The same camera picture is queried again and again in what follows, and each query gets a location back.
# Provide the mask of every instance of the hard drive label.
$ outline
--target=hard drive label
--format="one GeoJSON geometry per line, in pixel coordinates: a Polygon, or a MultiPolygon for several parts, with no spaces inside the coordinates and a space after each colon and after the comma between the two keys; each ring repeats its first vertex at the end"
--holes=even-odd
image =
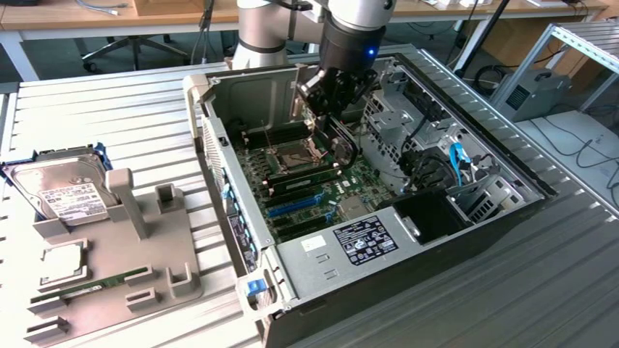
{"type": "Polygon", "coordinates": [[[376,215],[336,229],[333,233],[355,266],[397,249],[376,215]]]}
{"type": "Polygon", "coordinates": [[[40,197],[61,221],[85,218],[105,212],[105,204],[93,183],[41,191],[40,197]]]}

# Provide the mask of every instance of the blue pcie slot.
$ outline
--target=blue pcie slot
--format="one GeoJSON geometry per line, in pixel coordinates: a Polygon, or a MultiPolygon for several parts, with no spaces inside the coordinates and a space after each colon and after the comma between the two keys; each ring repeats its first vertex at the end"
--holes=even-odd
{"type": "Polygon", "coordinates": [[[269,218],[275,218],[280,215],[284,215],[289,212],[296,212],[300,209],[313,207],[315,205],[320,204],[321,197],[324,196],[324,192],[320,194],[316,194],[313,197],[305,198],[300,200],[299,202],[295,202],[284,207],[275,208],[267,212],[267,216],[269,218]]]}

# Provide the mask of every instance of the green circuit board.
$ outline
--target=green circuit board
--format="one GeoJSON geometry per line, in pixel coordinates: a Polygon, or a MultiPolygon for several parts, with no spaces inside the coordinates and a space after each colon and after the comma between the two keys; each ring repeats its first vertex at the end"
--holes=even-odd
{"type": "MultiPolygon", "coordinates": [[[[324,146],[313,139],[317,150],[325,153],[324,146]]],[[[253,191],[256,202],[259,203],[263,217],[271,228],[273,236],[279,239],[277,242],[284,242],[295,239],[305,234],[309,234],[320,229],[349,220],[347,216],[345,206],[351,206],[345,202],[355,201],[355,213],[373,212],[376,206],[385,199],[395,196],[392,190],[381,182],[377,177],[377,172],[369,166],[368,161],[359,156],[355,164],[343,170],[337,170],[339,175],[333,175],[327,179],[327,182],[303,188],[295,191],[291,195],[297,195],[296,199],[291,199],[281,204],[272,204],[272,196],[269,188],[264,184],[267,174],[280,175],[277,170],[277,159],[272,158],[273,148],[291,148],[296,146],[299,141],[279,144],[272,148],[261,149],[236,149],[237,159],[241,164],[245,178],[248,179],[251,189],[253,191]],[[287,212],[276,217],[269,217],[269,212],[273,209],[287,207],[297,203],[303,199],[320,197],[320,202],[316,205],[287,212]]],[[[308,167],[324,165],[333,162],[331,154],[325,154],[320,163],[299,164],[308,167]]]]}

